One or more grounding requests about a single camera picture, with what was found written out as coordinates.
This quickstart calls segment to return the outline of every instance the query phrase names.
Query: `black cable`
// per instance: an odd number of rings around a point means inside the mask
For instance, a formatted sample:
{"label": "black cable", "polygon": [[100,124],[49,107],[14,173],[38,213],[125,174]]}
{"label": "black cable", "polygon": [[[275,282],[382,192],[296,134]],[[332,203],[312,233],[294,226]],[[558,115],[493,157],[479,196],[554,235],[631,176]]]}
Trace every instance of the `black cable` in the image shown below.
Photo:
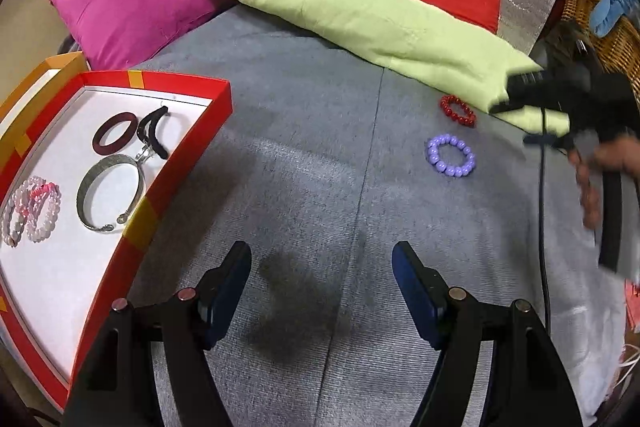
{"label": "black cable", "polygon": [[[542,134],[546,134],[546,111],[542,111]],[[540,258],[540,280],[542,298],[545,301],[545,330],[551,336],[551,305],[549,304],[549,283],[545,266],[545,143],[540,143],[540,186],[538,187],[538,257]]]}
{"label": "black cable", "polygon": [[42,411],[39,411],[38,409],[34,409],[33,407],[28,407],[29,412],[31,413],[32,416],[35,416],[36,418],[42,418],[44,421],[49,422],[51,425],[55,425],[56,427],[58,427],[60,425],[60,422],[58,420],[56,420],[55,418],[49,416],[46,413],[43,413]]}

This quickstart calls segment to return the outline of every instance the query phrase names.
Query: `wicker basket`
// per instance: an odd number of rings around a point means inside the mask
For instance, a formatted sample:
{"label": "wicker basket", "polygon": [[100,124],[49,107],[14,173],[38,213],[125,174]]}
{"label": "wicker basket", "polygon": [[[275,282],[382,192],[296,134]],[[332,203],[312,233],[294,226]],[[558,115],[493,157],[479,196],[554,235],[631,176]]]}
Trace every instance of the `wicker basket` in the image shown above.
{"label": "wicker basket", "polygon": [[603,38],[589,31],[589,16],[599,0],[565,0],[562,20],[575,19],[589,32],[591,43],[607,71],[622,71],[629,77],[636,101],[640,104],[640,35],[629,19],[620,17]]}

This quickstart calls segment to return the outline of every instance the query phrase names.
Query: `red beaded bracelet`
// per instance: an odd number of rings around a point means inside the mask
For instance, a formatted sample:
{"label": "red beaded bracelet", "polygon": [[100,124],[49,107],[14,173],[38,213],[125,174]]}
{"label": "red beaded bracelet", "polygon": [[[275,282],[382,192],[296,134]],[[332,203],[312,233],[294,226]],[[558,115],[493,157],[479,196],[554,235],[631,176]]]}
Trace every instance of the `red beaded bracelet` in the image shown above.
{"label": "red beaded bracelet", "polygon": [[[465,112],[466,116],[462,116],[453,111],[452,108],[449,107],[450,103],[457,103],[462,110]],[[462,100],[456,97],[453,94],[446,94],[440,99],[440,107],[444,111],[451,120],[457,121],[461,125],[466,125],[467,127],[475,127],[476,126],[476,114],[469,109],[469,106],[466,105]]]}

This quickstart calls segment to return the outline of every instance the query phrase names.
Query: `bracelet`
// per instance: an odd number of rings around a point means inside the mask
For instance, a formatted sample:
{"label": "bracelet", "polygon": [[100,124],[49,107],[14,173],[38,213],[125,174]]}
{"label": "bracelet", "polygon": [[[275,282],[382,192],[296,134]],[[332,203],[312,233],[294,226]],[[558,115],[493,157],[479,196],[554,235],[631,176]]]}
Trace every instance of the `bracelet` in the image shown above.
{"label": "bracelet", "polygon": [[82,181],[80,182],[80,187],[78,188],[78,195],[76,196],[76,210],[78,211],[78,217],[82,224],[87,227],[89,230],[93,230],[94,232],[111,232],[115,229],[114,225],[104,225],[102,227],[96,227],[89,222],[86,218],[86,214],[84,213],[84,198],[86,198],[86,194],[89,191],[89,187],[95,182],[96,178],[100,176],[103,172],[107,171],[111,167],[121,164],[132,165],[136,168],[138,172],[138,187],[136,188],[136,193],[133,196],[133,200],[129,203],[127,210],[125,210],[122,214],[118,216],[116,222],[120,225],[123,225],[129,219],[129,215],[133,212],[138,201],[142,197],[142,191],[145,187],[145,176],[142,172],[142,162],[149,157],[149,155],[145,155],[144,159],[142,159],[143,154],[146,152],[147,147],[143,149],[143,152],[136,156],[133,159],[131,156],[127,156],[126,154],[112,154],[111,156],[107,156],[106,158],[102,158],[97,164],[91,167],[87,174],[84,175]]}
{"label": "bracelet", "polygon": [[[30,190],[39,179],[37,176],[31,176],[23,181],[22,184],[14,190],[14,193],[9,196],[6,202],[4,212],[2,213],[2,240],[6,245],[9,245],[9,247],[17,247],[22,237],[24,224],[29,215],[28,204]],[[17,220],[12,230],[10,222],[14,209],[17,213]]]}
{"label": "bracelet", "polygon": [[[462,165],[447,165],[440,159],[440,152],[438,148],[440,145],[449,144],[453,147],[460,149],[466,156],[466,162]],[[429,140],[425,144],[424,150],[427,161],[433,165],[438,172],[442,172],[447,176],[455,176],[460,178],[461,176],[468,176],[469,173],[476,167],[476,155],[471,151],[471,147],[467,146],[462,140],[449,134],[441,134]]]}
{"label": "bracelet", "polygon": [[[459,115],[452,108],[449,107],[450,103],[457,103],[462,110],[465,112],[466,116]],[[460,100],[453,94],[446,94],[440,99],[440,107],[444,111],[451,120],[457,121],[461,125],[466,125],[467,127],[475,127],[476,126],[476,114],[466,105],[465,102]]]}
{"label": "bracelet", "polygon": [[[44,206],[47,203],[47,212],[42,226],[36,228],[38,218]],[[27,218],[27,237],[34,243],[46,239],[51,235],[52,230],[56,226],[58,213],[60,212],[60,189],[53,183],[44,183],[40,187],[31,189],[29,199],[29,216]]]}
{"label": "bracelet", "polygon": [[163,105],[162,107],[156,109],[153,112],[150,112],[146,115],[140,123],[138,124],[138,130],[136,134],[138,139],[146,146],[151,147],[153,152],[160,156],[163,160],[169,158],[169,153],[162,146],[162,144],[156,138],[156,126],[158,126],[158,122],[160,119],[168,114],[169,108]]}
{"label": "bracelet", "polygon": [[[45,200],[49,200],[49,207],[44,224],[36,229],[38,217],[42,211]],[[13,230],[10,229],[11,215],[17,211],[17,221]],[[30,176],[15,189],[9,197],[2,213],[2,240],[10,247],[16,247],[22,237],[24,226],[27,226],[27,237],[30,241],[38,243],[51,235],[58,219],[60,211],[60,190],[53,183],[39,176]]]}
{"label": "bracelet", "polygon": [[[108,145],[100,145],[100,140],[107,134],[107,131],[113,128],[115,125],[129,121],[130,124],[126,128],[125,132],[118,138],[114,140]],[[138,117],[132,112],[120,112],[115,116],[112,116],[109,120],[103,123],[98,130],[94,134],[94,140],[92,141],[92,145],[94,146],[94,151],[97,152],[100,156],[108,156],[110,154],[116,153],[119,150],[123,149],[129,140],[133,138],[133,135],[136,133],[136,129],[138,127]]]}

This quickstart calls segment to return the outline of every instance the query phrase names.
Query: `white beaded bracelet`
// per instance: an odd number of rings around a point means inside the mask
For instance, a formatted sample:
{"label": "white beaded bracelet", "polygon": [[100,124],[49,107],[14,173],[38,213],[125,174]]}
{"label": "white beaded bracelet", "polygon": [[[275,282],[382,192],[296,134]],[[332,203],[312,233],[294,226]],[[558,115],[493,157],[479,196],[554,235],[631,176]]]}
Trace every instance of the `white beaded bracelet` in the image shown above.
{"label": "white beaded bracelet", "polygon": [[[38,218],[47,199],[49,201],[44,222],[37,229]],[[14,229],[11,230],[10,222],[14,210],[16,210],[18,217]],[[10,247],[16,247],[22,237],[25,224],[27,237],[30,241],[38,243],[46,239],[51,235],[51,231],[55,227],[59,211],[59,188],[53,183],[46,183],[39,176],[31,176],[15,189],[15,192],[7,201],[2,213],[2,223],[0,224],[2,240]]]}
{"label": "white beaded bracelet", "polygon": [[[47,202],[47,212],[45,213],[44,222],[39,229],[36,228],[38,218]],[[51,231],[56,225],[58,213],[60,211],[60,190],[53,183],[43,183],[40,187],[31,190],[29,199],[29,215],[27,218],[27,237],[34,243],[39,243],[51,235]]]}
{"label": "white beaded bracelet", "polygon": [[[6,202],[4,212],[2,213],[2,240],[9,247],[15,248],[22,237],[24,224],[29,215],[29,200],[31,198],[31,189],[38,184],[44,183],[44,180],[38,176],[31,176],[22,182],[14,193]],[[14,229],[11,230],[10,221],[14,213],[14,209],[18,215]]]}

